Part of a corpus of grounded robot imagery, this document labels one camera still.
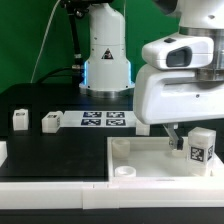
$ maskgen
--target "white cube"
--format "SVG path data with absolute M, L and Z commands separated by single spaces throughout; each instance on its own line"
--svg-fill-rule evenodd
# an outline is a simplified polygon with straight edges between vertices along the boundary
M 28 110 L 15 110 L 13 114 L 13 129 L 14 131 L 28 130 L 29 115 Z
M 7 158 L 7 146 L 5 141 L 0 141 L 0 167 Z
M 212 171 L 216 131 L 195 128 L 188 133 L 188 170 L 199 176 L 208 176 Z
M 63 113 L 61 111 L 49 112 L 42 119 L 42 132 L 56 133 L 61 126 L 62 117 L 63 117 Z
M 149 134 L 150 134 L 150 125 L 143 124 L 141 121 L 136 120 L 135 133 L 136 133 L 136 135 L 149 136 Z

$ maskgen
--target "black surface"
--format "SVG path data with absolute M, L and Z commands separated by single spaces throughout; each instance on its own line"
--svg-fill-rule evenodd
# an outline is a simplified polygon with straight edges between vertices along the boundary
M 223 208 L 0 211 L 1 224 L 223 224 Z
M 108 180 L 106 138 L 133 136 L 134 128 L 61 128 L 43 134 L 41 119 L 50 111 L 132 110 L 132 98 L 115 100 L 80 95 L 71 85 L 22 84 L 0 95 L 0 139 L 7 139 L 8 159 L 1 182 Z M 15 109 L 30 112 L 28 131 L 13 131 Z
M 7 140 L 9 153 L 0 169 L 1 181 L 106 180 L 106 137 L 135 133 L 134 128 L 63 128 L 57 134 L 41 133 L 40 120 L 49 111 L 132 110 L 128 97 L 108 101 L 78 95 L 70 85 L 24 84 L 1 94 L 0 105 L 0 140 Z M 27 132 L 12 131 L 12 114 L 18 108 L 31 112 Z M 222 122 L 207 122 L 208 127 L 218 124 L 222 148 Z M 161 130 L 152 128 L 151 133 L 161 135 Z M 223 151 L 218 154 L 223 158 Z M 224 208 L 0 210 L 0 224 L 223 224 L 223 214 Z

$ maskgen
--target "triangle label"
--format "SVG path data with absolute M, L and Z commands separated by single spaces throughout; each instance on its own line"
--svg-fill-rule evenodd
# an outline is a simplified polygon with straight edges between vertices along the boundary
M 105 59 L 105 60 L 113 60 L 114 59 L 109 48 L 107 48 L 107 50 L 105 51 L 105 53 L 101 59 Z

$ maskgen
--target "green wall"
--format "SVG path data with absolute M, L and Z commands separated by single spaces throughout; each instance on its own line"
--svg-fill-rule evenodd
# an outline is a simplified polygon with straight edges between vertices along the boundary
M 0 92 L 17 83 L 31 80 L 46 25 L 56 0 L 1 0 L 0 8 Z M 124 0 L 111 6 L 124 13 Z M 132 62 L 133 80 L 144 64 L 141 48 L 145 43 L 176 32 L 178 20 L 165 17 L 151 0 L 126 0 L 127 58 Z M 81 49 L 89 55 L 88 16 L 77 21 Z M 66 11 L 60 6 L 49 32 L 36 78 L 73 62 L 73 48 Z

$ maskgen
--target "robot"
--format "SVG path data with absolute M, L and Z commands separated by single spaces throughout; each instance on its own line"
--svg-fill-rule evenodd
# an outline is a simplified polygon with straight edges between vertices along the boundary
M 180 17 L 179 32 L 146 44 L 136 79 L 134 113 L 144 124 L 164 124 L 182 149 L 178 122 L 223 118 L 224 1 L 154 0 Z
M 80 92 L 100 98 L 133 94 L 131 63 L 126 58 L 125 20 L 108 3 L 113 0 L 62 0 L 72 25 L 75 65 L 83 73 Z M 90 15 L 90 57 L 83 63 L 74 24 L 76 18 Z

